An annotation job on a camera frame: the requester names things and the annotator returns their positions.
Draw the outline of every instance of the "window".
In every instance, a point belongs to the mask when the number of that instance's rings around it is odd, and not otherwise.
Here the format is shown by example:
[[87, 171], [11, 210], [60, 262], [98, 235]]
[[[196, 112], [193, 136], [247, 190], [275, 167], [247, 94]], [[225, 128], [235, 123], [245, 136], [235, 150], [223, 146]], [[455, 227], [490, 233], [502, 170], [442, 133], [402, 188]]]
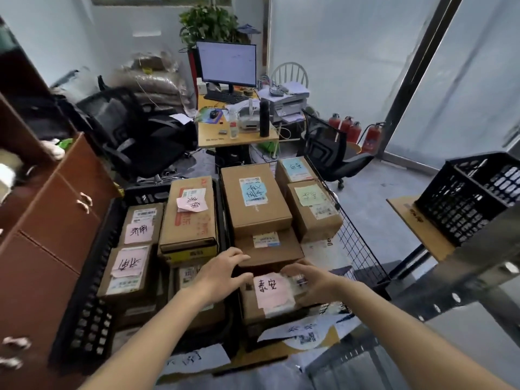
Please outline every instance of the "window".
[[[216, 0], [217, 5], [231, 5], [231, 0]], [[92, 0], [94, 5], [195, 5], [210, 0]]]

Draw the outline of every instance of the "fire extinguisher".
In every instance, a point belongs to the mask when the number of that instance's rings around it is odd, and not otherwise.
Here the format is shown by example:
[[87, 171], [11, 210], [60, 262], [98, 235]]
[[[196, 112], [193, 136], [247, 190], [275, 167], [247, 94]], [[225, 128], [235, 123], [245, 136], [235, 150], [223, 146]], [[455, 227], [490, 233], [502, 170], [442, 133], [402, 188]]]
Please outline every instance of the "fire extinguisher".
[[357, 143], [359, 135], [361, 134], [361, 125], [359, 122], [355, 122], [349, 129], [347, 133], [347, 141]]
[[336, 130], [340, 128], [340, 114], [339, 113], [333, 113], [332, 117], [329, 119], [329, 124], [334, 127]]
[[348, 131], [350, 130], [350, 128], [352, 127], [352, 117], [351, 116], [347, 116], [343, 119], [343, 121], [341, 122], [341, 126], [340, 126], [340, 131], [341, 132], [344, 132], [346, 134], [348, 134]]
[[378, 150], [379, 142], [381, 141], [381, 137], [383, 136], [383, 125], [384, 122], [381, 122], [369, 125], [367, 127], [367, 135], [365, 136], [365, 141], [363, 142], [363, 146], [361, 147], [361, 153], [374, 154]]

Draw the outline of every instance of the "white wooden chair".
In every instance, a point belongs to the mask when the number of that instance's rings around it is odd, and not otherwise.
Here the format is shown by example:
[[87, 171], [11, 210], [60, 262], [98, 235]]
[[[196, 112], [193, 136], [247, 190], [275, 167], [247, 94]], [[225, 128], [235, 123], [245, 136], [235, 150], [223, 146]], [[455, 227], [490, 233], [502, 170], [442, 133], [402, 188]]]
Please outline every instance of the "white wooden chair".
[[293, 61], [279, 65], [271, 74], [271, 82], [274, 82], [277, 85], [291, 81], [300, 82], [303, 86], [309, 88], [309, 77], [307, 76], [307, 72], [300, 64]]

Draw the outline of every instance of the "forearm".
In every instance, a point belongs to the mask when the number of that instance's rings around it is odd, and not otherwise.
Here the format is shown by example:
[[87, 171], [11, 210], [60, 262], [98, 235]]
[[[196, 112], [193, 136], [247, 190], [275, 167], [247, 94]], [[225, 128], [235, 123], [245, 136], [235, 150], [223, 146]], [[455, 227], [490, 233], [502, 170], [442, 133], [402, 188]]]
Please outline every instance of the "forearm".
[[365, 284], [342, 282], [341, 301], [378, 337], [412, 388], [512, 389]]
[[201, 293], [181, 289], [81, 389], [152, 389], [164, 362], [205, 302]]

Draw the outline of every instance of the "window frame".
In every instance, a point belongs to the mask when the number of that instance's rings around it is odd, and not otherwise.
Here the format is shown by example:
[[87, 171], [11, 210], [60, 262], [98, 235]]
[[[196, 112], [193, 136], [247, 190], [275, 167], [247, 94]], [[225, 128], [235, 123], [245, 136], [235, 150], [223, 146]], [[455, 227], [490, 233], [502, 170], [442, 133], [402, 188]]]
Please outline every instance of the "window frame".
[[[231, 0], [216, 0], [217, 6], [229, 7]], [[108, 7], [138, 7], [138, 6], [164, 6], [182, 7], [198, 4], [210, 4], [210, 0], [92, 0], [93, 5], [104, 5]]]

